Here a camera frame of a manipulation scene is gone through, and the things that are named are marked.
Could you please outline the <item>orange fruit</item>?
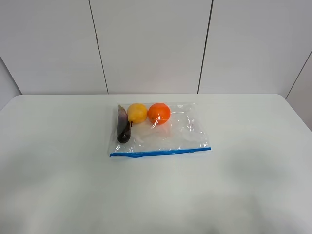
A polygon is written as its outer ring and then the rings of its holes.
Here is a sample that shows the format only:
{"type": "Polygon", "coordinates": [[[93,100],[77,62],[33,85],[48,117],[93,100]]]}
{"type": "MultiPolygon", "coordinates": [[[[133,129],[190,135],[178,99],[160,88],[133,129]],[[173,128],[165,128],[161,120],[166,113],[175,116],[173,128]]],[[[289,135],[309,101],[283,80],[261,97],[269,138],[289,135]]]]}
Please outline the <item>orange fruit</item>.
{"type": "Polygon", "coordinates": [[[164,103],[155,103],[148,110],[148,118],[153,125],[166,123],[170,116],[170,108],[164,103]]]}

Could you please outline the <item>clear zip bag blue seal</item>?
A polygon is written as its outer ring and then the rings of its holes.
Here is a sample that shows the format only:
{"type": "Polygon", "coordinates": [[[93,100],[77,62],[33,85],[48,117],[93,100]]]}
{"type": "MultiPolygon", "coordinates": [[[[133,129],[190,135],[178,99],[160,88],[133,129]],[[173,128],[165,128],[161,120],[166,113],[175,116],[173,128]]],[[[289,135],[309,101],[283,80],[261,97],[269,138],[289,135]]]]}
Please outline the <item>clear zip bag blue seal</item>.
{"type": "MultiPolygon", "coordinates": [[[[119,105],[127,112],[131,104],[119,105]]],[[[142,104],[149,110],[155,103],[142,104]]],[[[130,140],[124,144],[117,140],[117,106],[114,112],[114,127],[108,145],[109,156],[140,158],[211,150],[208,135],[200,121],[196,104],[187,102],[164,104],[171,111],[169,120],[162,125],[153,125],[147,117],[144,122],[133,124],[130,140]]]]}

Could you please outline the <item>yellow pear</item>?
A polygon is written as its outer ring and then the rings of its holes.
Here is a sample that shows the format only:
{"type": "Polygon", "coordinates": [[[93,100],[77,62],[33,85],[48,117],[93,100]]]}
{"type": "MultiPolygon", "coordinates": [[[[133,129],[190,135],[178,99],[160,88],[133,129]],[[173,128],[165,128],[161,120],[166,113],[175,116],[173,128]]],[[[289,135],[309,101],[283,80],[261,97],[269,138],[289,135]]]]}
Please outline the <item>yellow pear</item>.
{"type": "Polygon", "coordinates": [[[146,120],[148,116],[148,110],[142,103],[131,104],[127,109],[127,116],[130,126],[133,124],[139,124],[146,120]]]}

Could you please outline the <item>purple eggplant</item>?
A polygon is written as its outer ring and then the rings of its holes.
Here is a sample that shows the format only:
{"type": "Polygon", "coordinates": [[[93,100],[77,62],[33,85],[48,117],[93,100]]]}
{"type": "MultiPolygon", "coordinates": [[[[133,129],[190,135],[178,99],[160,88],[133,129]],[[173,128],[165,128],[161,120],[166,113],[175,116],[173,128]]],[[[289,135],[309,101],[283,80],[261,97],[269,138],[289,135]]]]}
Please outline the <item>purple eggplant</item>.
{"type": "Polygon", "coordinates": [[[127,143],[131,137],[131,125],[128,121],[126,110],[118,105],[118,119],[117,119],[117,140],[119,143],[127,143]]]}

